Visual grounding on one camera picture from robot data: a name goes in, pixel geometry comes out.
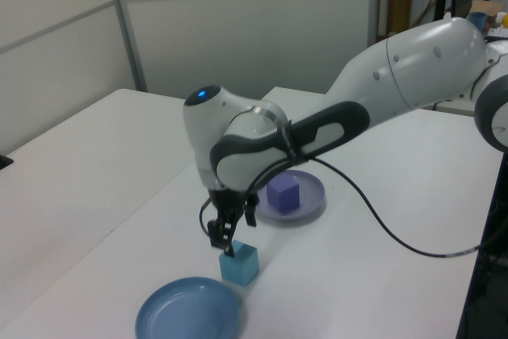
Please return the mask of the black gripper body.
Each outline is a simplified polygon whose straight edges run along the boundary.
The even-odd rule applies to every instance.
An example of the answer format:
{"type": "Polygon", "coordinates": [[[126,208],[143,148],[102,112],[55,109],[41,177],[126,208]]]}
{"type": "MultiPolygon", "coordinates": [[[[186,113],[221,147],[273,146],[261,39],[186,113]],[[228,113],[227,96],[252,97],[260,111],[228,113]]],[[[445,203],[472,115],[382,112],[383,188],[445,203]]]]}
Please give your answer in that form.
{"type": "Polygon", "coordinates": [[[238,222],[244,213],[245,193],[230,189],[209,191],[220,222],[238,222]]]}

